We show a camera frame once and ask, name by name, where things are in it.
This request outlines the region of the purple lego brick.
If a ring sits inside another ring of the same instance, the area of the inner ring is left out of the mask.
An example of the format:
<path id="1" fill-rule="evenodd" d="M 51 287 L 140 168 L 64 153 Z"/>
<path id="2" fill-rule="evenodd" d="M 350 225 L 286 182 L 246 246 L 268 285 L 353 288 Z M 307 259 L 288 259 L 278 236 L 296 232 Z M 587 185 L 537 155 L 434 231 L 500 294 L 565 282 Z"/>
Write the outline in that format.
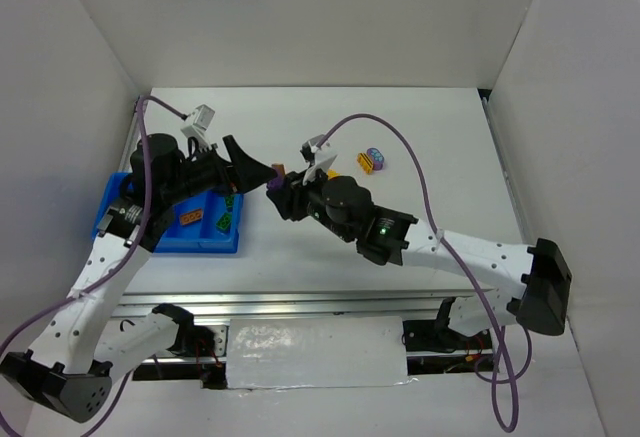
<path id="1" fill-rule="evenodd" d="M 279 191 L 285 185 L 285 178 L 283 176 L 276 177 L 267 183 L 267 191 Z"/>

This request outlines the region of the green lego brick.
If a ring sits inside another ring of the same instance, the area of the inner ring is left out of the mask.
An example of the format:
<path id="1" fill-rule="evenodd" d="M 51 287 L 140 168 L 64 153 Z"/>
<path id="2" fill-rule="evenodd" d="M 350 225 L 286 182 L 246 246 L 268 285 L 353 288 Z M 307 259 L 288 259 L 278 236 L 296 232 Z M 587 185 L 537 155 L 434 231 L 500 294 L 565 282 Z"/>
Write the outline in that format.
<path id="1" fill-rule="evenodd" d="M 215 228 L 221 232 L 228 234 L 233 224 L 233 215 L 231 212 L 223 212 L 216 221 Z"/>
<path id="2" fill-rule="evenodd" d="M 232 212 L 235 206 L 236 197 L 229 195 L 224 197 L 225 208 L 228 212 Z"/>

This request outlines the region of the orange lego plate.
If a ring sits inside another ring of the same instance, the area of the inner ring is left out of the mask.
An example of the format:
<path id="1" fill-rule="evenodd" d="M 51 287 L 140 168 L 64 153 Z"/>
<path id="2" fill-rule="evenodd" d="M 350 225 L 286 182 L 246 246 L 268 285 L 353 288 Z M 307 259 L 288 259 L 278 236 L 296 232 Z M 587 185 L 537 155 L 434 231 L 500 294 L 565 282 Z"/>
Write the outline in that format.
<path id="1" fill-rule="evenodd" d="M 275 164 L 272 164 L 271 167 L 276 171 L 278 175 L 286 174 L 285 167 L 283 164 L 275 163 Z"/>
<path id="2" fill-rule="evenodd" d="M 179 216 L 181 226 L 189 226 L 200 222 L 203 219 L 204 210 L 202 208 L 185 212 Z"/>

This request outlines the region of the yellow striped lego brick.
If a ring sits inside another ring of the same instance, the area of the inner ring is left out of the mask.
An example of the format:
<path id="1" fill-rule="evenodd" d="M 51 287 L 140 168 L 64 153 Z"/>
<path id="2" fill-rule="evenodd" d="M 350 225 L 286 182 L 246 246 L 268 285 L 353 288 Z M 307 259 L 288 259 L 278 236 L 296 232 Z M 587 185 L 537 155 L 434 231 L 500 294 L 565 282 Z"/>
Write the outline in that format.
<path id="1" fill-rule="evenodd" d="M 368 154 L 359 153 L 356 161 L 367 175 L 372 174 L 375 171 L 374 162 Z"/>

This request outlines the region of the purple oval lego blue print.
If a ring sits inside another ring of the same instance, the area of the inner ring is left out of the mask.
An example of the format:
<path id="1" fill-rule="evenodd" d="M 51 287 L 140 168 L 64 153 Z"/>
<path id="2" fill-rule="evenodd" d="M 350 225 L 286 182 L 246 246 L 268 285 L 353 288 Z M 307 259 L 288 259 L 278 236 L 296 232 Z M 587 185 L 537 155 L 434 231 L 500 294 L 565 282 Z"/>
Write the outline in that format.
<path id="1" fill-rule="evenodd" d="M 372 167 L 375 171 L 381 170 L 384 167 L 385 159 L 383 154 L 375 147 L 368 148 L 366 151 L 367 156 L 372 162 Z"/>

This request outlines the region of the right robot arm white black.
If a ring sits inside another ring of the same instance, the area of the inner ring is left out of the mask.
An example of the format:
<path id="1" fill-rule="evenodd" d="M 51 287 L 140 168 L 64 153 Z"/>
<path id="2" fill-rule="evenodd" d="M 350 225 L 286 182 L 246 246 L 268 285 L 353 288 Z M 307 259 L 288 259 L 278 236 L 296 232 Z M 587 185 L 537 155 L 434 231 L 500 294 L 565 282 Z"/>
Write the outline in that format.
<path id="1" fill-rule="evenodd" d="M 268 184 L 266 195 L 288 221 L 311 218 L 366 260 L 444 271 L 467 278 L 471 297 L 449 298 L 438 310 L 438 331 L 472 337 L 483 330 L 519 325 L 560 336 L 566 325 L 572 282 L 558 244 L 504 244 L 430 225 L 375 204 L 368 189 L 349 176 L 321 173 L 311 181 L 291 172 Z"/>

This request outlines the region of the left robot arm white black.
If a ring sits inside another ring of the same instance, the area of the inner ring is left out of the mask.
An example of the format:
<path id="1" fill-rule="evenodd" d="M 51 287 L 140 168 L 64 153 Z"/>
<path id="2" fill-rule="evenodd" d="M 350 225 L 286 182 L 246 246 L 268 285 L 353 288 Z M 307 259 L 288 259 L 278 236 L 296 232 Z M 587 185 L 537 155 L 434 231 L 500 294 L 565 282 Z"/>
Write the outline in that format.
<path id="1" fill-rule="evenodd" d="M 98 225 L 87 262 L 63 307 L 23 352 L 8 353 L 2 376 L 27 399 L 77 423 L 92 419 L 112 385 L 152 355 L 196 353 L 213 332 L 193 315 L 160 304 L 114 337 L 102 335 L 133 277 L 175 220 L 175 205 L 213 190 L 245 194 L 275 178 L 274 169 L 247 155 L 232 136 L 229 157 L 207 147 L 185 157 L 168 134 L 143 137 L 130 157 L 131 171 Z"/>

